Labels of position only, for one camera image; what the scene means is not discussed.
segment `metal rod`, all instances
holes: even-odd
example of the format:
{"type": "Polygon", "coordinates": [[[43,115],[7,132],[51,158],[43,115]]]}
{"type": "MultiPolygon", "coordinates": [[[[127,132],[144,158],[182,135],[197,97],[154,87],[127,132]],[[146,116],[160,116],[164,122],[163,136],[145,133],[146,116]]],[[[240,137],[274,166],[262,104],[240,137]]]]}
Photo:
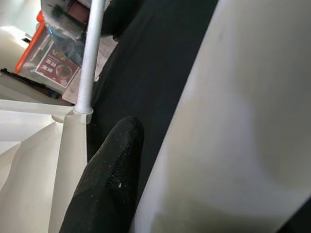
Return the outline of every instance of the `metal rod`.
{"type": "Polygon", "coordinates": [[[97,53],[101,28],[104,16],[104,0],[92,0],[88,29],[86,35],[86,46],[82,62],[81,80],[79,86],[78,100],[74,110],[82,114],[92,114],[91,107],[92,89],[97,61],[97,53]]]}

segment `white wall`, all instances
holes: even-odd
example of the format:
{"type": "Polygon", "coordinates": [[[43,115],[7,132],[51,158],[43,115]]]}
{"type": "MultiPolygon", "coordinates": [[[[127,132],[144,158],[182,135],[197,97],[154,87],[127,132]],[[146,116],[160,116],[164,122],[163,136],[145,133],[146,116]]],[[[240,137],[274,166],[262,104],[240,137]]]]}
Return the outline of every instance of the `white wall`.
{"type": "Polygon", "coordinates": [[[16,26],[33,35],[36,16],[41,9],[40,0],[2,0],[0,2],[0,26],[16,26]]]}

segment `black fabric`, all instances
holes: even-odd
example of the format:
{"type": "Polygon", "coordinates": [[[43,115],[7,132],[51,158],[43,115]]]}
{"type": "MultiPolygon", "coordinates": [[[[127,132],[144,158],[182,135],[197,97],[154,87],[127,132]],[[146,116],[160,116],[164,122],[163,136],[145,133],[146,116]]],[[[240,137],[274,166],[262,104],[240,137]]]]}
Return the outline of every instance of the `black fabric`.
{"type": "Polygon", "coordinates": [[[120,37],[142,3],[143,0],[112,0],[104,14],[102,35],[120,37]]]}
{"type": "Polygon", "coordinates": [[[311,232],[311,199],[309,199],[278,233],[311,232]]]}
{"type": "Polygon", "coordinates": [[[144,132],[122,119],[86,166],[60,233],[125,233],[136,210],[144,132]]]}
{"type": "Polygon", "coordinates": [[[95,84],[88,125],[91,157],[125,116],[144,125],[140,198],[170,124],[216,0],[146,0],[95,84]]]}

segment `white pole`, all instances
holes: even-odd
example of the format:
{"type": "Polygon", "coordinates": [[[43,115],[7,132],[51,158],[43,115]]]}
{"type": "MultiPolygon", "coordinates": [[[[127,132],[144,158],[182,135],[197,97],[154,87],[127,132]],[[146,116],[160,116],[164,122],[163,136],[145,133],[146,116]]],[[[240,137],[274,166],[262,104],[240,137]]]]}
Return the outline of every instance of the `white pole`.
{"type": "Polygon", "coordinates": [[[86,46],[82,62],[81,80],[79,86],[78,100],[74,110],[78,113],[91,115],[92,88],[94,82],[99,38],[104,16],[104,0],[92,0],[88,29],[86,35],[86,46]]]}

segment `white tube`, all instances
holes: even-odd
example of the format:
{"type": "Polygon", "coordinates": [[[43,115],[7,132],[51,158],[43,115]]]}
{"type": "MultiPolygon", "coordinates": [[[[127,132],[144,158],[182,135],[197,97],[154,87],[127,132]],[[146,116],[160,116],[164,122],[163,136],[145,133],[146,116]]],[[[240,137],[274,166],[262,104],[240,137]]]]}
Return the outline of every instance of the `white tube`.
{"type": "Polygon", "coordinates": [[[86,46],[84,49],[78,100],[74,110],[82,114],[92,114],[92,88],[94,82],[99,38],[104,16],[104,0],[93,0],[88,21],[86,46]]]}

